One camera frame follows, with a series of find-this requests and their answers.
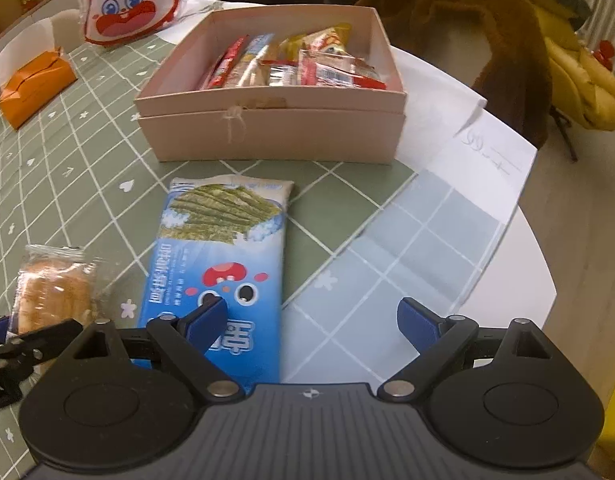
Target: ribbed black surface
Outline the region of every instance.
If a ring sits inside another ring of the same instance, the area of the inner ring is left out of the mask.
[[[537,480],[597,478],[583,464],[531,474]],[[130,472],[104,475],[110,480],[494,480],[524,476],[527,474],[487,468],[454,455],[436,441],[414,409],[376,400],[365,384],[258,386],[239,404],[207,410],[192,435],[169,455]],[[91,476],[40,466],[28,478]]]

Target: chair leg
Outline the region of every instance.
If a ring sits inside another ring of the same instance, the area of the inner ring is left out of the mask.
[[[578,155],[576,155],[576,151],[574,149],[574,146],[572,145],[572,141],[570,140],[570,137],[567,135],[567,131],[565,130],[566,127],[570,128],[572,126],[572,123],[567,117],[561,114],[561,112],[559,112],[553,106],[550,108],[549,114],[554,118],[556,127],[558,128],[558,131],[561,132],[561,136],[563,137],[563,140],[567,145],[567,149],[570,152],[570,158],[572,159],[572,162],[577,162],[579,160],[579,157]]]

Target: orange package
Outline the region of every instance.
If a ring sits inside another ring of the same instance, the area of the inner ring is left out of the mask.
[[[43,52],[19,69],[1,92],[2,114],[14,129],[76,81],[72,67],[59,51]]]

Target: blue snack package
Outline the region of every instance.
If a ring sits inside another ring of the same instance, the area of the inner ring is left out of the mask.
[[[170,184],[138,325],[221,296],[227,327],[206,352],[246,391],[278,383],[287,198],[292,182],[222,175]]]

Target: cardboard box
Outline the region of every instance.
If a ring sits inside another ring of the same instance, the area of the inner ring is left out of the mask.
[[[222,88],[200,82],[239,37],[279,39],[352,25],[348,51],[379,72],[387,90],[310,86]],[[136,98],[157,158],[393,160],[405,115],[401,76],[376,10],[292,5],[218,10],[172,51]]]

